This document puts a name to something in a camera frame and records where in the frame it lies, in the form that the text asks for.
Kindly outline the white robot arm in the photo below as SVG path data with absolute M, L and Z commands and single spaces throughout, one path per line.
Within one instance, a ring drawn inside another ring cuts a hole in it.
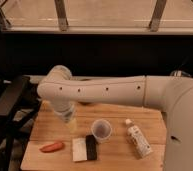
M 63 121 L 74 103 L 105 103 L 157 109 L 166 124 L 163 171 L 193 171 L 193 78 L 133 76 L 76 81 L 62 65 L 41 80 L 38 95 L 51 103 Z

